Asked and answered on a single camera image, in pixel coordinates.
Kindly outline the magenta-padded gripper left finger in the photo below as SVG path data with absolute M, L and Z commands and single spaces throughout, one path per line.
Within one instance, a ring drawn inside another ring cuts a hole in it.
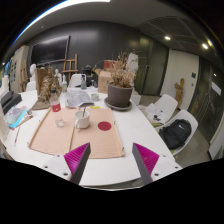
M 85 143 L 65 155 L 57 154 L 42 166 L 45 171 L 78 185 L 91 153 L 89 143 Z

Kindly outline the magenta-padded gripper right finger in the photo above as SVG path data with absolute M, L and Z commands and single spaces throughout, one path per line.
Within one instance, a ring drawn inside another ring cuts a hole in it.
M 133 144 L 132 153 L 144 185 L 150 184 L 182 169 L 182 167 L 169 156 L 159 155 L 137 143 Z

